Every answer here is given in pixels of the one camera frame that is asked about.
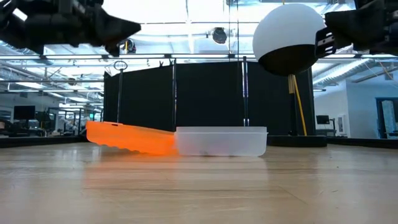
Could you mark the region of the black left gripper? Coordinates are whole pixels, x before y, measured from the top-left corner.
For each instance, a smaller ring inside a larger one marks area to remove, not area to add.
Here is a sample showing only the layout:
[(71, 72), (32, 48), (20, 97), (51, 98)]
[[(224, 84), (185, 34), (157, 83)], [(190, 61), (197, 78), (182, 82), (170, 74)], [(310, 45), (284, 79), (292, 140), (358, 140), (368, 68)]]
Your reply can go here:
[(119, 57), (119, 44), (141, 25), (109, 15), (102, 1), (1, 1), (1, 41), (44, 53), (45, 45), (90, 44)]

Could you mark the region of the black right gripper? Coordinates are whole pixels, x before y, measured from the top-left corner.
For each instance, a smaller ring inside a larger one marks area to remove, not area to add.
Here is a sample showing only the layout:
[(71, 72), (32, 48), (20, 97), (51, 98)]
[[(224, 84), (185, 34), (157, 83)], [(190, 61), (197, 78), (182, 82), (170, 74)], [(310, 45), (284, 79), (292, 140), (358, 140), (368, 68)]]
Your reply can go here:
[[(397, 56), (397, 0), (354, 0), (354, 3), (356, 9), (325, 14), (326, 28), (315, 36), (315, 56), (327, 57), (349, 45), (370, 54)], [(358, 43), (352, 36), (357, 12), (361, 27)]]

